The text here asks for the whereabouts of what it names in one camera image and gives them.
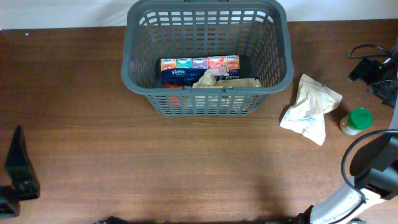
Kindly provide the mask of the cream paper pouch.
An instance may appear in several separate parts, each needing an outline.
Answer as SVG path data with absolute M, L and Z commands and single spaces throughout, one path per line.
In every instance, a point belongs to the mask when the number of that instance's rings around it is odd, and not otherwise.
M 339 93 L 303 74 L 296 102 L 286 111 L 280 127 L 299 133 L 321 146 L 326 138 L 324 115 L 339 107 L 342 98 Z

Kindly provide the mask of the beige snack bag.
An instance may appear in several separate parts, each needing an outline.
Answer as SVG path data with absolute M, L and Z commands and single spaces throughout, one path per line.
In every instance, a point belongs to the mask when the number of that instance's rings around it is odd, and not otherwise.
M 242 78 L 232 80 L 216 80 L 216 70 L 207 70 L 204 75 L 192 85 L 192 88 L 232 88 L 251 87 L 259 88 L 261 83 L 255 78 Z

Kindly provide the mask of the grey plastic laundry basket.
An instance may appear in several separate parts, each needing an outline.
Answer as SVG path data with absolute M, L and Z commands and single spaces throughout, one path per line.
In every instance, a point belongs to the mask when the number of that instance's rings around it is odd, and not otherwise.
M 160 75 L 163 58 L 238 55 L 240 74 L 255 78 L 259 88 L 166 88 Z M 134 93 L 144 95 L 167 116 L 241 116 L 175 114 L 169 96 L 258 95 L 253 111 L 270 94 L 290 85 L 294 68 L 287 16 L 275 0 L 138 1 L 127 13 L 121 78 Z

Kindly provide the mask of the green lid spice jar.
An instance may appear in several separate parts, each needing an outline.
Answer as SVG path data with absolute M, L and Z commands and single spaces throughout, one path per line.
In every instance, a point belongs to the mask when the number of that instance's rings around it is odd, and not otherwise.
M 340 130 L 349 136 L 368 129 L 373 124 L 373 115 L 365 108 L 355 108 L 340 120 Z

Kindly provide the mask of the blue tissue box pack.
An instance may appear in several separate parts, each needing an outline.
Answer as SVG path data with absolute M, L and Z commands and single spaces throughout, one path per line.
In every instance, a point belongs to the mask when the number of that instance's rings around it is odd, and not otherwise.
M 193 85 L 210 70 L 215 80 L 238 79 L 240 59 L 238 55 L 199 58 L 163 58 L 160 75 L 165 85 Z

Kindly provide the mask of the orange pasta package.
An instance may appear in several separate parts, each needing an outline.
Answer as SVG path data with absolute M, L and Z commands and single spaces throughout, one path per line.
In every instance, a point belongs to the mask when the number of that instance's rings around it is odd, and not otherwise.
M 227 115 L 227 113 L 231 114 L 249 114 L 249 112 L 253 113 L 253 106 L 257 103 L 258 95 L 245 97 L 243 95 L 215 95 L 210 94 L 209 96 L 197 95 L 194 97 L 191 96 L 182 96 L 182 99 L 179 96 L 169 96 L 170 104 L 172 109 L 177 110 L 175 114 L 182 114 L 182 108 L 185 107 L 186 114 L 193 114 L 194 106 L 197 106 L 197 113 L 199 115 L 205 114 L 205 110 L 207 110 L 209 115 Z M 209 105 L 206 108 L 205 101 L 209 102 Z

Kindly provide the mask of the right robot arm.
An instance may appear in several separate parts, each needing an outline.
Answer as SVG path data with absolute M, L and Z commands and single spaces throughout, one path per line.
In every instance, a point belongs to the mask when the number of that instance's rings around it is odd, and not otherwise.
M 397 108 L 397 47 L 380 54 L 361 55 L 349 75 L 362 80 L 368 91 L 390 107 Z M 343 185 L 330 197 L 309 206 L 289 223 L 354 223 L 373 205 L 397 196 L 397 115 L 389 129 L 357 138 L 341 160 Z

